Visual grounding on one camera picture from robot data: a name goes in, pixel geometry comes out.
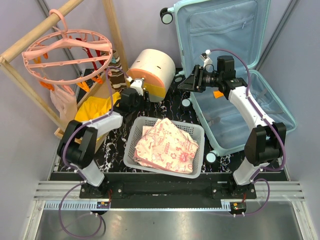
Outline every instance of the wooden rod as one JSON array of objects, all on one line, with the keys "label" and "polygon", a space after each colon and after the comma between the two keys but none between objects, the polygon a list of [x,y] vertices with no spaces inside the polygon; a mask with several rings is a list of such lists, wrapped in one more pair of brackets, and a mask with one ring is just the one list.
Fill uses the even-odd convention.
[{"label": "wooden rod", "polygon": [[[62,7],[59,8],[59,12],[63,16],[70,13],[76,6],[82,3],[84,0],[69,0]],[[1,56],[10,63],[19,54],[21,54],[27,47],[35,42],[39,37],[46,33],[50,28],[55,26],[60,21],[60,18],[56,14],[52,14],[43,20],[38,26],[32,29],[29,33],[24,35],[15,44],[4,51]]]},{"label": "wooden rod", "polygon": [[63,131],[66,124],[61,121],[59,116],[48,106],[48,104],[35,92],[17,70],[0,56],[0,69],[29,97],[42,111]]},{"label": "wooden rod", "polygon": [[115,45],[115,50],[117,50],[123,71],[126,73],[128,71],[127,57],[124,49],[124,44],[122,42],[121,33],[118,25],[117,15],[115,11],[115,6],[112,0],[102,0],[106,18],[109,23],[109,28]]}]

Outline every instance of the gray wall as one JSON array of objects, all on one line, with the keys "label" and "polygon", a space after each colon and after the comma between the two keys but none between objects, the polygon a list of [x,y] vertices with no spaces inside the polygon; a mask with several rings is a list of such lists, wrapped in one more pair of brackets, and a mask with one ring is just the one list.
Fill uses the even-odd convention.
[{"label": "gray wall", "polygon": [[297,121],[285,143],[290,176],[302,185],[320,236],[320,1],[301,0],[261,73]]},{"label": "gray wall", "polygon": [[[49,8],[58,9],[66,0],[46,0]],[[181,66],[177,31],[174,22],[164,25],[159,12],[178,0],[113,0],[129,67],[147,48],[167,53],[177,67]],[[270,17],[263,47],[269,42],[290,0],[271,0]],[[66,16],[70,29],[90,29],[112,41],[101,0],[86,0]],[[72,52],[76,57],[79,52]]]},{"label": "gray wall", "polygon": [[[2,1],[0,53],[43,19],[34,0]],[[12,64],[49,103],[49,91],[27,73],[22,57]],[[72,69],[63,74],[66,78],[72,75]],[[54,72],[49,76],[62,77]],[[58,144],[57,127],[2,71],[0,80],[0,239],[17,240],[25,230],[38,182],[46,180],[50,171]]]}]

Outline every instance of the orange tag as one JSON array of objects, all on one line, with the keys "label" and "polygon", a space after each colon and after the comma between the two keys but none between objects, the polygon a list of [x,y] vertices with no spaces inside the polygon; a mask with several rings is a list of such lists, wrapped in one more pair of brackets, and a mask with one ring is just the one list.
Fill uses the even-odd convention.
[{"label": "orange tag", "polygon": [[224,94],[222,92],[220,92],[220,91],[214,91],[213,92],[213,96],[214,96],[215,99],[218,99],[218,98],[223,97]]},{"label": "orange tag", "polygon": [[85,81],[83,82],[78,82],[77,85],[85,90],[87,93],[90,92],[90,88],[88,87],[87,83]]}]

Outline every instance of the metal floor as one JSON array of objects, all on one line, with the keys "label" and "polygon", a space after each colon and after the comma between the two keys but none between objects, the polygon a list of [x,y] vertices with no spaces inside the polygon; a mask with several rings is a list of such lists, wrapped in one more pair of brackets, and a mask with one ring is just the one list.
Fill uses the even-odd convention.
[{"label": "metal floor", "polygon": [[[259,208],[248,202],[248,211]],[[63,211],[64,225],[73,234],[88,236],[99,226],[99,220],[85,211]],[[106,229],[96,240],[302,240],[293,206],[288,202],[269,202],[266,208],[248,217],[233,218],[226,212],[192,211],[109,211],[103,215]],[[45,210],[37,240],[71,240],[61,230],[58,211]]]}]

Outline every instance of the suitcase wheel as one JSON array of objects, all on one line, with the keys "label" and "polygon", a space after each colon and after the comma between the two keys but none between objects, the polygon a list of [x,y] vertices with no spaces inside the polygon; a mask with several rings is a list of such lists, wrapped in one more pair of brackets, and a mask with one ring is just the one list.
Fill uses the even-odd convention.
[{"label": "suitcase wheel", "polygon": [[192,103],[191,103],[191,101],[190,101],[188,98],[183,99],[183,100],[181,101],[181,104],[180,104],[179,108],[180,108],[180,110],[182,110],[183,112],[188,112],[188,111],[190,111],[191,108],[192,108]]},{"label": "suitcase wheel", "polygon": [[205,164],[207,165],[217,165],[219,166],[220,165],[220,161],[217,161],[217,155],[213,152],[213,151],[210,151],[206,156],[205,156],[205,160],[204,160]]},{"label": "suitcase wheel", "polygon": [[161,9],[160,17],[163,24],[170,24],[174,19],[174,16],[168,11],[167,7]]}]

